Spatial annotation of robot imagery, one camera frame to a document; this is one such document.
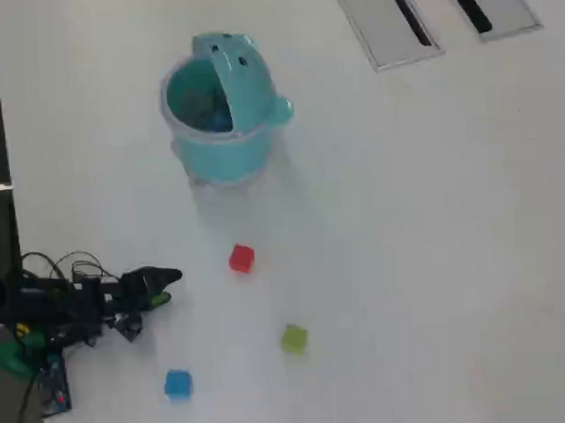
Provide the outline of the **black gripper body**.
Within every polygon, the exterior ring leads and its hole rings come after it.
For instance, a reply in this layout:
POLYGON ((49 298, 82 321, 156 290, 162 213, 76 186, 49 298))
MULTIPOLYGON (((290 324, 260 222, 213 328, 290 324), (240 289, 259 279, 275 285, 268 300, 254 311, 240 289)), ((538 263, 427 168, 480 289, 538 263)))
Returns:
POLYGON ((100 293, 104 300, 103 315, 106 317, 145 312, 151 308, 151 295, 143 270, 126 273, 117 281, 101 283, 100 293))

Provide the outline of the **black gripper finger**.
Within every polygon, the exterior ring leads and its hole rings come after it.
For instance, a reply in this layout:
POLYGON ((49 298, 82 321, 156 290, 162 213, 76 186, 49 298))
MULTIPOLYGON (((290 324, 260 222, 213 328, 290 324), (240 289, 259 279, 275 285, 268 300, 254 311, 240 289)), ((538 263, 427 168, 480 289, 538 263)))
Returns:
POLYGON ((160 295, 174 282, 181 280, 183 272, 175 268, 144 267, 143 280, 150 295, 160 295))
POLYGON ((155 297, 151 299, 151 301, 148 305, 148 309, 150 311, 156 310, 156 309, 164 306, 171 299, 172 299, 172 295, 170 293, 164 291, 164 292, 162 292, 158 295, 155 295, 155 297))

